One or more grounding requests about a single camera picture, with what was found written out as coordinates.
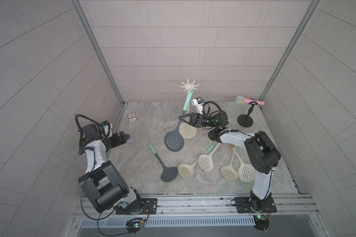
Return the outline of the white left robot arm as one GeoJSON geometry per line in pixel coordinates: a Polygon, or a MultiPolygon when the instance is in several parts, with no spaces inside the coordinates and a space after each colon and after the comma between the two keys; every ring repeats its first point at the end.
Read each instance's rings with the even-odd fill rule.
{"type": "Polygon", "coordinates": [[[75,122],[80,133],[78,155],[85,154],[87,169],[78,183],[98,213],[114,209],[117,214],[139,214],[143,201],[137,190],[130,188],[106,153],[126,144],[130,136],[124,132],[112,133],[112,124],[101,123],[76,115],[75,122]]]}

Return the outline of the grey skimmer green handle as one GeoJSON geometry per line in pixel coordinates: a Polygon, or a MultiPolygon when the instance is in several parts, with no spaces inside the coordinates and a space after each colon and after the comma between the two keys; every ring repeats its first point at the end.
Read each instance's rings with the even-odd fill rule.
{"type": "MultiPolygon", "coordinates": [[[[192,94],[193,94],[193,89],[191,89],[187,94],[187,98],[186,98],[185,105],[184,105],[181,116],[185,115],[187,107],[190,103],[192,94]]],[[[185,144],[184,138],[179,132],[181,122],[182,121],[179,120],[177,127],[174,130],[168,132],[164,137],[165,146],[167,147],[167,149],[169,149],[172,152],[180,151],[184,147],[184,144],[185,144]]]]}
{"type": "Polygon", "coordinates": [[[163,168],[163,172],[161,174],[161,180],[163,182],[171,182],[174,179],[176,179],[176,177],[178,175],[178,168],[165,166],[164,163],[162,162],[161,158],[157,154],[157,151],[154,149],[153,145],[151,143],[147,143],[147,145],[150,148],[150,150],[152,151],[152,153],[156,156],[157,160],[159,161],[159,163],[161,164],[161,166],[163,168]]]}

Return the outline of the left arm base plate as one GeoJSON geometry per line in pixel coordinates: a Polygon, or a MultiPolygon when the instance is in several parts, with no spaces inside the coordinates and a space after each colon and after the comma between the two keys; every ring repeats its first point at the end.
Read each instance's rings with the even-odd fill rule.
{"type": "Polygon", "coordinates": [[[142,198],[129,202],[123,199],[116,205],[116,215],[146,215],[156,214],[157,198],[142,198]]]}

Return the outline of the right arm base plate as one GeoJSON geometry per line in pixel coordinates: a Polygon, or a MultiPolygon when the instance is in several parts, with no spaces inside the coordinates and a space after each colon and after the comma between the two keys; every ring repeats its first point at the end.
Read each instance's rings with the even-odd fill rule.
{"type": "Polygon", "coordinates": [[[276,204],[271,196],[263,200],[256,197],[236,197],[230,204],[236,207],[238,213],[277,213],[276,204]]]}

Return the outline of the cream skimmer green handle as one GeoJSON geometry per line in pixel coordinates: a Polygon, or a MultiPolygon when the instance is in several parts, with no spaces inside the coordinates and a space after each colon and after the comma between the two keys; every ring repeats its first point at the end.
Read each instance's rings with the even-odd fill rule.
{"type": "Polygon", "coordinates": [[[205,172],[212,172],[214,169],[214,162],[212,159],[213,153],[219,148],[221,144],[217,143],[216,145],[212,145],[210,148],[208,148],[204,154],[201,154],[198,158],[198,163],[199,166],[205,171],[205,172]]]}

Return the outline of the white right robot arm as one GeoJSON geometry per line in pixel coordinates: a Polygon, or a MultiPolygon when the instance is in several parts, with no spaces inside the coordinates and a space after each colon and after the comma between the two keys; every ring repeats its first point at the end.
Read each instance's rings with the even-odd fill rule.
{"type": "Polygon", "coordinates": [[[281,159],[280,152],[267,134],[263,131],[247,134],[237,129],[228,129],[228,117],[222,110],[213,116],[189,113],[179,116],[179,120],[192,127],[212,127],[208,133],[210,140],[246,149],[250,163],[257,173],[250,199],[241,205],[251,207],[254,211],[265,210],[273,200],[272,177],[281,159]]]}

